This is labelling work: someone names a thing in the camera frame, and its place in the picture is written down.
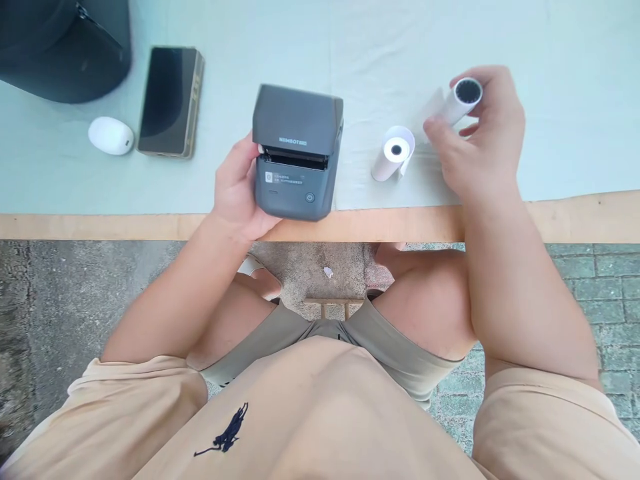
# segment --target thermal paper roll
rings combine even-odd
[[[465,77],[458,80],[449,92],[445,104],[436,115],[450,126],[458,123],[482,99],[482,85],[476,79]]]
[[[374,180],[385,181],[400,168],[401,175],[411,160],[415,150],[415,138],[406,127],[396,125],[385,133],[382,142],[382,150],[371,169]]]

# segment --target left hand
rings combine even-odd
[[[237,142],[215,173],[212,216],[228,225],[229,234],[239,241],[253,242],[274,228],[279,218],[264,212],[255,203],[255,158],[258,146],[252,132]]]

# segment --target gray brick pavement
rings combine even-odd
[[[547,251],[592,325],[605,393],[640,439],[640,244],[549,244]],[[484,357],[476,348],[441,382],[431,406],[468,453],[483,388]]]

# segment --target printer sticker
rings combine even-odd
[[[289,183],[291,185],[304,184],[304,175],[283,175],[282,173],[265,172],[266,183]]]

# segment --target wooden table edge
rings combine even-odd
[[[640,190],[530,202],[548,243],[640,243]],[[0,214],[0,239],[188,240],[204,215]],[[318,223],[285,220],[264,241],[464,241],[459,205],[334,211]]]

